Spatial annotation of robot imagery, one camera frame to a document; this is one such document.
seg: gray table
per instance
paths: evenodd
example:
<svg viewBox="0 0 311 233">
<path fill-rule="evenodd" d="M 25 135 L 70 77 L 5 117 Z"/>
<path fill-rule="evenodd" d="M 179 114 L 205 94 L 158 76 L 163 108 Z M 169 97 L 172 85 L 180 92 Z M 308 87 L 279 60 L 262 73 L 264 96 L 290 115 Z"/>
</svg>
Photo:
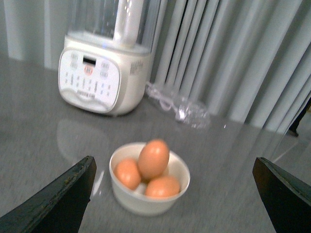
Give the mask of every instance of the gray table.
<svg viewBox="0 0 311 233">
<path fill-rule="evenodd" d="M 0 216 L 91 155 L 97 174 L 82 233 L 274 232 L 252 176 L 255 158 L 266 157 L 311 184 L 310 147 L 227 119 L 210 120 L 206 129 L 192 129 L 147 98 L 125 116 L 90 113 L 61 98 L 56 71 L 0 56 Z M 153 138 L 166 140 L 184 159 L 191 182 L 168 212 L 141 217 L 115 200 L 108 163 L 119 146 Z"/>
</svg>

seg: brown egg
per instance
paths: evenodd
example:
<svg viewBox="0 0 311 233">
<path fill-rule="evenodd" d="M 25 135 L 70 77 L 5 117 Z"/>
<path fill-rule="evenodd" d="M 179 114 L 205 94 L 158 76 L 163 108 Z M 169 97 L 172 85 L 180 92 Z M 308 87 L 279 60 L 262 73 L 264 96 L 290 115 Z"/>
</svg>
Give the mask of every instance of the brown egg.
<svg viewBox="0 0 311 233">
<path fill-rule="evenodd" d="M 170 149 L 161 139 L 155 139 L 146 144 L 138 158 L 138 168 L 141 176 L 149 180 L 160 176 L 170 158 Z"/>
<path fill-rule="evenodd" d="M 145 195 L 151 198 L 167 198 L 180 191 L 180 184 L 174 176 L 162 176 L 153 179 L 147 185 Z"/>
<path fill-rule="evenodd" d="M 135 190 L 141 181 L 137 162 L 133 158 L 123 159 L 116 165 L 113 172 L 124 186 L 132 190 Z"/>
</svg>

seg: curtain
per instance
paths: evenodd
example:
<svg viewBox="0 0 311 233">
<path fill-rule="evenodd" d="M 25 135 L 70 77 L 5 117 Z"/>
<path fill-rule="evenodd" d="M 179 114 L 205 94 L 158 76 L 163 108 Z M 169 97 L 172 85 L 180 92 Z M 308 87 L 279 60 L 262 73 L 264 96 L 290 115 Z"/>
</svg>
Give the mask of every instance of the curtain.
<svg viewBox="0 0 311 233">
<path fill-rule="evenodd" d="M 0 52 L 58 70 L 68 0 L 0 0 Z"/>
<path fill-rule="evenodd" d="M 151 82 L 213 115 L 287 131 L 311 95 L 309 0 L 178 0 L 167 18 Z"/>
</svg>

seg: clear plastic wrap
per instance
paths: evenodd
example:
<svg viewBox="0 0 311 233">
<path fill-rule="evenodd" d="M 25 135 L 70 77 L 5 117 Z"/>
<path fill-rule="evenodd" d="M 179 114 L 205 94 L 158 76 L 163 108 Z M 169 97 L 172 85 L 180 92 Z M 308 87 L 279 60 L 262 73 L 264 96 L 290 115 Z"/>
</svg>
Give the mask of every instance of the clear plastic wrap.
<svg viewBox="0 0 311 233">
<path fill-rule="evenodd" d="M 205 105 L 193 102 L 179 94 L 156 84 L 146 84 L 146 94 L 162 110 L 174 115 L 179 122 L 203 129 L 210 123 L 209 113 Z"/>
</svg>

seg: blender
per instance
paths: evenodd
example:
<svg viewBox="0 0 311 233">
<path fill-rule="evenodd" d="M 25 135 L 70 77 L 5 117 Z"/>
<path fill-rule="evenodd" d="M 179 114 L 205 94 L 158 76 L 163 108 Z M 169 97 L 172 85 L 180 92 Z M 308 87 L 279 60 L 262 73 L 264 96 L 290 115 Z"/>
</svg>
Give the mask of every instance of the blender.
<svg viewBox="0 0 311 233">
<path fill-rule="evenodd" d="M 149 78 L 161 0 L 71 0 L 58 70 L 68 103 L 121 115 L 141 101 Z"/>
</svg>

